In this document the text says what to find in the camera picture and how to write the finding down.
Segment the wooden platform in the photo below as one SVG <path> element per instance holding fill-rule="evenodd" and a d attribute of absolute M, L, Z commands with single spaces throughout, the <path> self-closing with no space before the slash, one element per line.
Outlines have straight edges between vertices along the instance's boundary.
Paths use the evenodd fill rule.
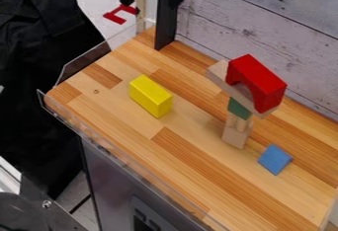
<path fill-rule="evenodd" d="M 214 60 L 177 41 L 156 51 L 153 40 L 153 30 L 130 40 L 52 89 L 46 103 L 214 230 L 217 222 L 250 231 L 324 226 L 338 186 L 337 122 L 284 99 L 255 121 L 244 150 L 228 146 L 220 139 L 228 97 L 204 77 Z M 140 74 L 174 95 L 170 114 L 156 119 L 129 98 Z M 257 163 L 270 143 L 294 156 L 278 177 Z"/>

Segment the red block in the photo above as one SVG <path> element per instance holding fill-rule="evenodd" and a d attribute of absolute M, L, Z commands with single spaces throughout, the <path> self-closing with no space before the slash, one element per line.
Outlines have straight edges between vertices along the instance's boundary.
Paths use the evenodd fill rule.
<path fill-rule="evenodd" d="M 250 54 L 229 62 L 225 82 L 245 84 L 251 91 L 255 109 L 264 113 L 278 106 L 287 89 L 287 83 Z"/>
<path fill-rule="evenodd" d="M 104 14 L 104 17 L 111 20 L 112 22 L 116 22 L 116 23 L 122 25 L 124 22 L 126 22 L 126 20 L 124 18 L 121 18 L 121 17 L 116 15 L 119 11 L 125 11 L 125 12 L 128 12 L 130 14 L 134 14 L 134 15 L 137 14 L 136 8 L 133 8 L 131 6 L 120 5 L 114 11 Z"/>

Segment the yellow block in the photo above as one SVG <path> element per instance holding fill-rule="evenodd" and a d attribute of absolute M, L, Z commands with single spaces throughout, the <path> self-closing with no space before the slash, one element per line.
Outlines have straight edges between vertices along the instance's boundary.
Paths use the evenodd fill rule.
<path fill-rule="evenodd" d="M 173 104 L 173 96 L 145 75 L 129 83 L 130 97 L 155 117 L 167 114 Z"/>

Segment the clear acrylic panel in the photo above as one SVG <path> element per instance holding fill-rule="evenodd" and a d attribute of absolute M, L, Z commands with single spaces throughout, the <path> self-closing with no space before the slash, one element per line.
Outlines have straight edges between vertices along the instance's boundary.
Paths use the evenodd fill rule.
<path fill-rule="evenodd" d="M 152 23 L 147 21 L 143 21 L 143 25 L 147 28 L 153 26 Z M 78 71 L 87 67 L 91 63 L 94 63 L 96 60 L 108 54 L 110 51 L 113 51 L 128 40 L 134 38 L 137 35 L 137 26 L 140 26 L 139 22 L 131 25 L 115 36 L 108 38 L 88 52 L 67 63 L 64 66 L 55 85 L 59 85 L 69 77 L 76 74 Z M 106 151 L 110 157 L 110 160 L 115 162 L 115 164 L 119 165 L 134 178 L 138 179 L 157 195 L 160 195 L 161 198 L 173 205 L 173 207 L 180 209 L 181 212 L 184 212 L 189 219 L 200 222 L 199 225 L 203 226 L 206 230 L 211 230 L 211 227 L 212 230 L 228 230 L 221 223 L 209 216 L 207 212 L 195 205 L 193 202 L 189 201 L 176 189 L 157 178 L 156 175 L 145 169 L 123 149 L 119 148 L 117 145 L 112 144 L 112 142 L 110 142 L 107 138 L 93 129 L 90 125 L 83 122 L 82 119 L 66 109 L 63 105 L 59 104 L 55 99 L 47 96 L 40 90 L 38 90 L 38 96 L 42 107 L 48 113 L 76 132 L 93 147 L 99 149 L 100 151 Z M 201 219 L 199 219 L 197 216 L 204 216 L 203 221 L 201 221 Z"/>

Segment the black metal post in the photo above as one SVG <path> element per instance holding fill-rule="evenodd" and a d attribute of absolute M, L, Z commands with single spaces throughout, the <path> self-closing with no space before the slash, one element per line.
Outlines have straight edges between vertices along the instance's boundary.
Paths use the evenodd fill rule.
<path fill-rule="evenodd" d="M 158 0 L 155 49 L 159 50 L 175 39 L 177 12 L 183 0 Z"/>

